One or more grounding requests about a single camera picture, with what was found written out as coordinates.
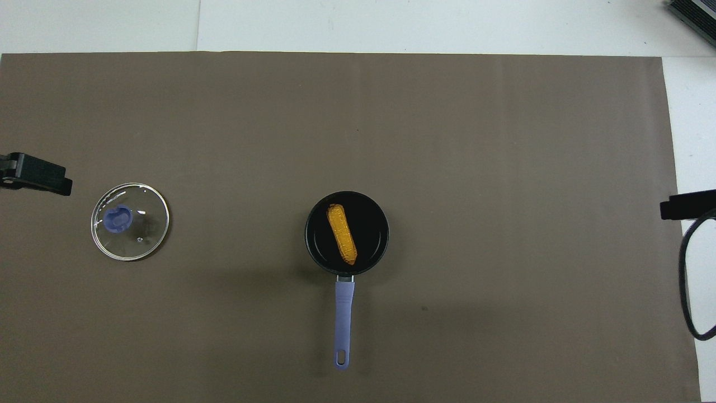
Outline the dark grey ribbed device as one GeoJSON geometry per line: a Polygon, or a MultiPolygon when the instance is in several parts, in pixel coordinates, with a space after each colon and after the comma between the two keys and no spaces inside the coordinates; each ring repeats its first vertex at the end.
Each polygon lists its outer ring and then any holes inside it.
{"type": "Polygon", "coordinates": [[[694,30],[716,36],[716,0],[667,0],[666,7],[694,30]]]}

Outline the yellow corn cob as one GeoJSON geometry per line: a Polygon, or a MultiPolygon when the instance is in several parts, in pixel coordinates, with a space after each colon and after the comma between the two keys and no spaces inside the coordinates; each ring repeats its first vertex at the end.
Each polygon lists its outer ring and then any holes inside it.
{"type": "Polygon", "coordinates": [[[327,219],[343,262],[351,266],[355,265],[358,251],[343,206],[330,204],[327,209],[327,219]]]}

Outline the brown table mat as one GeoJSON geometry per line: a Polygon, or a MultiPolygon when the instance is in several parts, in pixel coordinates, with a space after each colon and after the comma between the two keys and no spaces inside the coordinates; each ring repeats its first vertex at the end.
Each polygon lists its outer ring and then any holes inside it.
{"type": "Polygon", "coordinates": [[[5,54],[7,152],[73,190],[0,190],[0,403],[701,398],[656,57],[5,54]],[[129,182],[171,226],[123,262],[129,182]],[[390,235],[340,371],[304,226],[345,190],[390,235]]]}

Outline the glass lid purple knob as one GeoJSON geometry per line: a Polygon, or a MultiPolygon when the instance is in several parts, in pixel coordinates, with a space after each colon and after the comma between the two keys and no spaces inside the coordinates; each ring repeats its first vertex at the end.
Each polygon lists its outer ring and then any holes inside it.
{"type": "Polygon", "coordinates": [[[105,256],[123,262],[145,259],[171,229],[171,210],[153,187],[129,182],[104,193],[92,212],[91,235],[105,256]]]}

